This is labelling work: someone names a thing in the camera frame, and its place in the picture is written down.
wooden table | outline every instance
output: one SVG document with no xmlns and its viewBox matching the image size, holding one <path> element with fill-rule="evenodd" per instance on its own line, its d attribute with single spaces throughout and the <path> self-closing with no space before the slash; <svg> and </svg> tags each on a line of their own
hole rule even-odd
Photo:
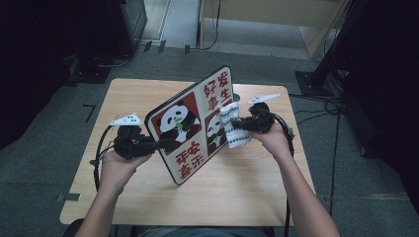
<svg viewBox="0 0 419 237">
<path fill-rule="evenodd" d="M 112 82 L 70 190 L 72 194 L 81 194 L 81 198 L 65 202 L 60 215 L 62 223 L 84 218 L 95 197 L 94 168 L 89 161 L 94 159 L 99 139 L 110 121 L 132 113 L 144 119 L 152 109 L 191 84 L 136 79 L 115 79 Z M 241 117 L 250 116 L 248 100 L 281 93 L 281 97 L 267 104 L 293 128 L 294 159 L 313 188 L 286 88 L 234 84 L 233 90 L 241 98 Z M 141 128 L 148 135 L 144 125 Z M 105 141 L 114 139 L 117 132 L 117 127 L 112 128 Z M 281 226 L 286 219 L 286 197 L 277 163 L 257 140 L 234 149 L 224 146 L 181 186 L 173 182 L 156 152 L 137 169 L 126 185 L 118 200 L 113 223 Z"/>
</svg>

gray carpet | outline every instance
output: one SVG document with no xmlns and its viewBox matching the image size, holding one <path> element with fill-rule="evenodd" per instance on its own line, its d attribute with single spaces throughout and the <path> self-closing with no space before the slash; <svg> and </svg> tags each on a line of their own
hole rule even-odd
<svg viewBox="0 0 419 237">
<path fill-rule="evenodd" d="M 70 189 L 114 78 L 197 81 L 220 65 L 228 65 L 234 83 L 281 85 L 289 93 L 299 94 L 293 73 L 313 71 L 317 64 L 314 60 L 270 56 L 139 49 L 124 66 L 112 69 L 104 85 L 60 88 L 24 136 L 0 151 L 0 236 L 64 233 L 66 226 L 59 222 L 63 203 L 55 199 Z M 323 110 L 324 106 L 298 98 L 292 98 L 292 103 L 295 112 Z M 96 108 L 89 117 L 92 106 Z M 313 114 L 295 116 L 302 121 Z M 379 159 L 361 157 L 356 134 L 344 114 L 340 116 L 333 166 L 336 124 L 337 116 L 327 115 L 307 120 L 298 129 L 317 195 L 327 209 L 332 207 L 342 236 L 417 236 L 419 217 L 398 174 Z M 282 231 L 276 228 L 277 236 L 283 236 Z M 121 226 L 119 236 L 128 234 L 129 227 Z M 291 236 L 296 236 L 293 228 Z"/>
</svg>

chinese character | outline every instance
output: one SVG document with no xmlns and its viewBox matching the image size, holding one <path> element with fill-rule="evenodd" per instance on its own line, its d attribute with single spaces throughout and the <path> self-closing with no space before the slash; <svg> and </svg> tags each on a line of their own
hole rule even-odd
<svg viewBox="0 0 419 237">
<path fill-rule="evenodd" d="M 181 163 L 186 163 L 186 159 L 189 157 L 189 154 L 186 152 L 186 150 L 182 151 L 179 155 L 176 156 L 176 162 L 178 165 Z"/>
<path fill-rule="evenodd" d="M 193 158 L 191 160 L 192 161 L 192 165 L 194 166 L 194 169 L 197 168 L 197 166 L 200 166 L 201 165 L 201 162 L 204 161 L 203 158 L 204 157 L 202 155 L 199 155 L 199 156 L 197 156 L 197 157 L 195 157 L 195 158 Z"/>
<path fill-rule="evenodd" d="M 206 96 L 208 97 L 210 94 L 214 93 L 214 89 L 215 89 L 215 80 L 212 80 L 204 87 L 204 93 L 206 93 Z"/>
<path fill-rule="evenodd" d="M 227 72 L 222 72 L 221 76 L 218 77 L 219 87 L 224 87 L 228 84 L 227 75 Z"/>
<path fill-rule="evenodd" d="M 221 91 L 221 96 L 224 98 L 223 102 L 224 102 L 225 100 L 227 100 L 227 99 L 228 99 L 229 94 L 228 94 L 228 89 L 227 89 L 227 88 L 224 88 L 224 89 Z"/>
<path fill-rule="evenodd" d="M 190 155 L 195 155 L 200 151 L 200 143 L 195 143 L 195 141 L 193 141 L 191 143 L 191 147 L 188 149 L 188 153 Z"/>
<path fill-rule="evenodd" d="M 218 100 L 216 99 L 216 97 L 211 97 L 209 99 L 209 111 L 213 111 L 216 105 L 218 105 Z"/>
<path fill-rule="evenodd" d="M 179 172 L 181 172 L 181 179 L 185 180 L 191 174 L 191 168 L 188 165 L 183 165 Z"/>
</svg>

person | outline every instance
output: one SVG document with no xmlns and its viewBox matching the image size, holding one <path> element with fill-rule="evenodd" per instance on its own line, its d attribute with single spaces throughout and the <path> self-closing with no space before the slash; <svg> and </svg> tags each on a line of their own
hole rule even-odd
<svg viewBox="0 0 419 237">
<path fill-rule="evenodd" d="M 250 132 L 250 135 L 262 142 L 262 145 L 272 154 L 280 167 L 298 236 L 340 236 L 335 222 L 311 190 L 293 159 L 282 127 L 275 122 L 269 132 Z M 151 155 L 147 155 L 126 160 L 115 151 L 106 154 L 102 163 L 100 188 L 76 236 L 109 236 L 119 195 L 135 173 L 136 168 L 150 157 Z M 246 232 L 243 228 L 228 227 L 209 227 L 201 232 L 197 228 L 185 228 L 182 231 L 177 232 L 177 235 L 173 235 L 176 230 L 172 232 L 172 235 L 169 231 L 164 236 L 238 236 L 234 235 L 234 231 L 247 233 L 246 235 L 240 234 L 240 236 L 256 236 L 266 233 L 266 231 L 257 228 L 249 228 Z"/>
</svg>

forearm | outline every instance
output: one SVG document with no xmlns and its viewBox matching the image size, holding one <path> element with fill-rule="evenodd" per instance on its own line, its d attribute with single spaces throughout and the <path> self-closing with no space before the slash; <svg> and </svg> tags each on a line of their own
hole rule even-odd
<svg viewBox="0 0 419 237">
<path fill-rule="evenodd" d="M 291 154 L 281 158 L 274 155 L 274 158 L 281 169 L 299 236 L 340 236 L 334 221 L 311 190 Z"/>
<path fill-rule="evenodd" d="M 109 236 L 118 195 L 98 193 L 76 236 Z"/>
</svg>

